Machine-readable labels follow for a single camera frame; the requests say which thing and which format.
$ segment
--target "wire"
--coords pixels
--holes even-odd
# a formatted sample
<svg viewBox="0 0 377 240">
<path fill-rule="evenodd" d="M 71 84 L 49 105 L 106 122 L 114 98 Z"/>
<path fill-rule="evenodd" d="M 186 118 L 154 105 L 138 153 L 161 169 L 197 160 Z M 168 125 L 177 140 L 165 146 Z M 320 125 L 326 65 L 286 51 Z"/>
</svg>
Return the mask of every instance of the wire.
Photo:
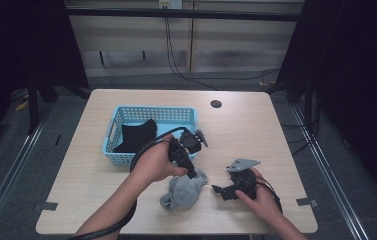
<svg viewBox="0 0 377 240">
<path fill-rule="evenodd" d="M 277 70 L 279 70 L 280 68 L 272 68 L 272 69 L 266 69 L 266 70 L 263 70 L 261 72 L 260 75 L 258 76 L 253 76 L 253 77 L 247 77 L 247 78 L 226 78 L 226 77 L 186 77 L 184 76 L 178 69 L 177 67 L 177 64 L 176 64 L 176 60 L 175 60 L 175 56 L 173 54 L 173 46 L 172 46 L 172 40 L 171 40 L 171 36 L 170 36 L 170 24 L 169 24 L 169 19 L 168 18 L 165 18 L 165 25 L 166 25 L 166 48 L 167 48 L 167 60 L 168 60 L 168 63 L 169 63 L 169 67 L 170 69 L 172 70 L 172 72 L 184 79 L 184 80 L 187 80 L 187 81 L 191 81 L 191 82 L 195 82 L 195 83 L 198 83 L 198 84 L 201 84 L 203 86 L 206 86 L 206 87 L 209 87 L 213 90 L 216 90 L 216 91 L 219 91 L 217 88 L 211 86 L 211 85 L 208 85 L 206 83 L 203 83 L 203 82 L 199 82 L 199 81 L 195 81 L 195 80 L 235 80 L 235 81 L 246 81 L 246 80 L 254 80 L 254 79 L 258 79 L 258 78 L 261 78 L 262 79 L 262 89 L 261 91 L 263 90 L 264 88 L 264 76 L 266 75 L 269 75 Z"/>
<path fill-rule="evenodd" d="M 173 132 L 179 131 L 179 130 L 189 131 L 186 127 L 177 127 L 177 128 L 171 129 L 171 130 L 169 130 L 169 131 L 167 131 L 167 132 L 159 135 L 154 140 L 152 140 L 150 143 L 146 144 L 133 157 L 132 163 L 131 163 L 131 167 L 129 169 L 129 172 L 133 171 L 133 169 L 135 168 L 135 165 L 137 164 L 138 160 L 141 158 L 141 156 L 148 149 L 154 147 L 155 145 L 157 145 L 159 143 L 168 142 L 168 141 L 163 141 L 161 139 L 164 136 L 166 136 L 168 134 L 171 134 Z M 136 206 L 137 206 L 137 200 L 135 200 L 134 204 L 132 205 L 131 209 L 126 214 L 126 216 L 121 221 L 119 221 L 118 223 L 116 223 L 116 224 L 114 224 L 114 225 L 112 225 L 110 227 L 107 227 L 105 229 L 102 229 L 102 230 L 98 230 L 98 231 L 95 231 L 95 232 L 86 233 L 86 234 L 83 234 L 83 235 L 78 235 L 78 236 L 74 236 L 74 237 L 68 238 L 68 240 L 91 240 L 91 239 L 96 239 L 96 238 L 99 238 L 99 237 L 103 237 L 103 236 L 109 235 L 109 234 L 111 234 L 113 232 L 116 232 L 116 231 L 122 229 L 132 219 L 132 217 L 134 216 L 135 211 L 136 211 Z"/>
<path fill-rule="evenodd" d="M 292 141 L 289 141 L 287 142 L 288 144 L 293 144 L 293 143 L 298 143 L 298 142 L 302 142 L 304 141 L 304 138 L 300 138 L 300 139 L 297 139 L 297 140 L 292 140 Z"/>
<path fill-rule="evenodd" d="M 179 71 L 179 69 L 178 69 L 178 67 L 177 67 L 177 65 L 176 65 L 175 56 L 173 55 L 173 47 L 172 47 L 172 41 L 171 41 L 171 37 L 170 37 L 170 27 L 169 27 L 169 19 L 168 19 L 168 18 L 165 18 L 165 23 L 166 23 L 166 48 L 167 48 L 167 61 L 168 61 L 168 63 L 169 63 L 169 67 L 170 67 L 170 69 L 172 70 L 172 72 L 173 72 L 176 76 L 178 76 L 178 77 L 180 77 L 180 78 L 182 78 L 182 79 L 184 79 L 184 80 L 187 80 L 187 81 L 190 81 L 190 82 L 195 82 L 195 83 L 201 84 L 201 85 L 203 85 L 203 86 L 206 86 L 206 87 L 208 87 L 208 88 L 211 88 L 211 89 L 213 89 L 213 90 L 215 90 L 215 91 L 219 91 L 219 89 L 217 89 L 217 88 L 215 88 L 215 87 L 213 87 L 213 86 L 211 86 L 211 85 L 208 85 L 208 84 L 206 84 L 206 83 L 202 83 L 202 82 L 199 82 L 199 81 L 195 81 L 194 78 L 187 78 L 187 77 L 185 77 L 184 75 L 182 75 L 182 73 Z M 172 55 L 173 65 L 174 65 L 175 69 L 173 69 L 172 64 L 171 64 L 171 62 L 170 62 L 170 54 Z"/>
<path fill-rule="evenodd" d="M 305 149 L 312 141 L 316 140 L 316 136 L 318 135 L 319 132 L 319 127 L 320 127 L 320 115 L 321 115 L 321 110 L 322 110 L 322 102 L 320 101 L 319 97 L 316 95 L 315 97 L 315 112 L 314 112 L 314 120 L 312 122 L 311 126 L 311 138 L 307 139 L 306 144 L 301 146 L 299 149 L 294 151 L 291 156 L 295 156 L 297 153 L 301 152 L 303 149 Z"/>
<path fill-rule="evenodd" d="M 304 127 L 306 125 L 304 124 L 281 124 L 281 127 L 285 127 L 285 128 L 288 128 L 288 129 L 291 129 L 291 128 L 299 128 L 299 127 Z"/>
<path fill-rule="evenodd" d="M 266 179 L 264 179 L 262 177 L 258 177 L 258 176 L 256 176 L 256 178 L 258 178 L 258 179 L 260 179 L 260 180 L 262 180 L 262 181 L 265 182 L 265 183 L 261 183 L 261 182 L 257 182 L 256 181 L 256 184 L 265 187 L 272 194 L 273 199 L 275 200 L 275 203 L 276 203 L 276 205 L 279 208 L 279 211 L 281 211 L 281 213 L 282 213 L 281 199 L 276 194 L 275 189 L 273 189 L 272 185 L 268 181 L 266 181 Z"/>
</svg>

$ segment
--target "black hole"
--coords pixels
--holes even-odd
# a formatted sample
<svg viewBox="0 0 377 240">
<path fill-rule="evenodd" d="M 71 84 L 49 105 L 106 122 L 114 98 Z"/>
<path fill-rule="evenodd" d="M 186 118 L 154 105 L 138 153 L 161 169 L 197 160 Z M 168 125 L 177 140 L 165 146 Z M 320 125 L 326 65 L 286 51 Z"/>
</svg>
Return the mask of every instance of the black hole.
<svg viewBox="0 0 377 240">
<path fill-rule="evenodd" d="M 210 102 L 210 105 L 212 105 L 214 108 L 220 108 L 222 107 L 222 102 L 219 100 L 213 100 Z"/>
</svg>

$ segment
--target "hand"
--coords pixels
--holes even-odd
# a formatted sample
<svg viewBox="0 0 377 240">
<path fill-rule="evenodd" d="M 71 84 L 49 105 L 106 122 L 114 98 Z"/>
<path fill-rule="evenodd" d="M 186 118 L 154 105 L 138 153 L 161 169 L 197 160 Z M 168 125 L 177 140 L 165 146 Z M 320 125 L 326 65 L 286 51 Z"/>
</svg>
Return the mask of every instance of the hand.
<svg viewBox="0 0 377 240">
<path fill-rule="evenodd" d="M 176 167 L 169 162 L 169 141 L 172 138 L 173 135 L 171 134 L 163 137 L 163 142 L 156 144 L 142 154 L 131 174 L 140 174 L 150 183 L 161 181 L 168 176 L 185 175 L 188 172 L 187 169 Z"/>
<path fill-rule="evenodd" d="M 250 168 L 253 173 L 260 178 L 263 178 L 262 174 L 255 168 Z M 241 199 L 247 206 L 251 208 L 254 214 L 269 223 L 271 220 L 281 217 L 282 213 L 280 212 L 278 206 L 273 199 L 272 194 L 263 186 L 257 185 L 256 187 L 256 199 L 252 200 L 242 191 L 235 191 L 235 194 Z"/>
</svg>

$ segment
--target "dark floor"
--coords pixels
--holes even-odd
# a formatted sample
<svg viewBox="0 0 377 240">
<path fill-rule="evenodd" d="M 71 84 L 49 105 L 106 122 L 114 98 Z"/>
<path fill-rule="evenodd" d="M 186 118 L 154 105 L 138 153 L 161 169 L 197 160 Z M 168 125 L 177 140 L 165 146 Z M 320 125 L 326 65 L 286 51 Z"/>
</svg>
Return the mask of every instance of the dark floor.
<svg viewBox="0 0 377 240">
<path fill-rule="evenodd" d="M 255 74 L 258 73 L 203 73 L 196 76 L 248 77 Z M 260 84 L 262 81 L 260 79 L 252 81 L 199 81 L 219 90 L 260 91 L 263 87 Z M 113 77 L 91 78 L 90 84 L 92 88 L 211 90 L 210 87 L 178 79 L 172 74 L 121 76 L 118 79 Z M 52 106 L 51 113 L 45 120 L 42 133 L 0 214 L 0 239 L 65 238 L 65 236 L 41 236 L 37 234 L 35 225 L 40 213 L 32 210 L 35 204 L 45 202 L 87 102 L 63 89 L 58 89 L 58 92 L 60 97 Z M 14 111 L 14 107 L 20 101 L 20 98 L 16 98 L 0 125 L 0 185 L 27 138 L 28 109 L 25 108 L 20 112 Z M 286 140 L 291 151 L 295 152 L 305 144 L 305 140 L 301 130 L 298 127 L 293 127 L 298 123 L 294 118 L 292 105 L 286 101 L 285 92 L 276 92 L 271 95 L 271 98 Z M 42 101 L 40 104 L 41 112 L 48 109 L 48 104 L 42 103 Z M 354 148 L 345 147 L 342 134 L 331 123 L 324 110 L 320 117 L 320 123 L 317 139 L 327 161 L 359 216 L 369 239 L 377 239 L 377 182 L 364 169 L 354 152 Z M 309 148 L 305 148 L 296 154 L 294 161 L 308 197 L 316 200 L 319 204 L 313 209 L 319 229 L 316 233 L 308 234 L 308 237 L 310 239 L 354 239 Z M 155 238 L 146 237 L 146 239 L 162 238 L 159 236 Z M 249 238 L 248 236 L 202 236 L 201 239 Z M 264 239 L 278 238 L 276 236 L 264 236 Z"/>
</svg>

